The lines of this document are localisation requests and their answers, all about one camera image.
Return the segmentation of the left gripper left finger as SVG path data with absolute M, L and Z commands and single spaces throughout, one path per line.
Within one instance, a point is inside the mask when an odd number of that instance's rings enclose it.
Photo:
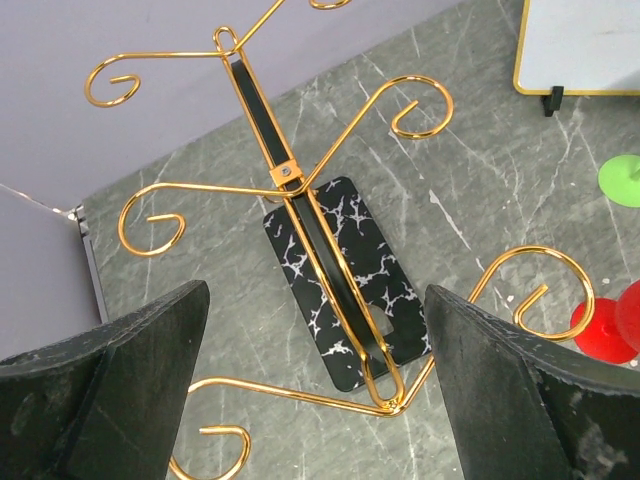
M 4 479 L 163 479 L 209 310 L 189 281 L 1 362 Z

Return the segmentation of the red plastic wine glass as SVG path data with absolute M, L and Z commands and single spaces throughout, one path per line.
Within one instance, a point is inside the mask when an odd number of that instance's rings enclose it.
M 586 355 L 612 364 L 632 362 L 639 356 L 639 281 L 615 300 L 595 299 L 593 317 L 574 338 Z

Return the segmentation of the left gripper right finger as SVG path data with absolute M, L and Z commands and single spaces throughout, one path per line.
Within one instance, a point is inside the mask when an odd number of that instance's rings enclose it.
M 530 334 L 444 287 L 424 309 L 467 479 L 636 479 L 639 374 Z

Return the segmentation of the green plastic wine glass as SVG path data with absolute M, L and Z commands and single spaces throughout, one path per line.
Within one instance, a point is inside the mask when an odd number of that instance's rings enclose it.
M 629 208 L 640 206 L 638 155 L 623 154 L 607 160 L 598 172 L 598 185 L 610 201 Z

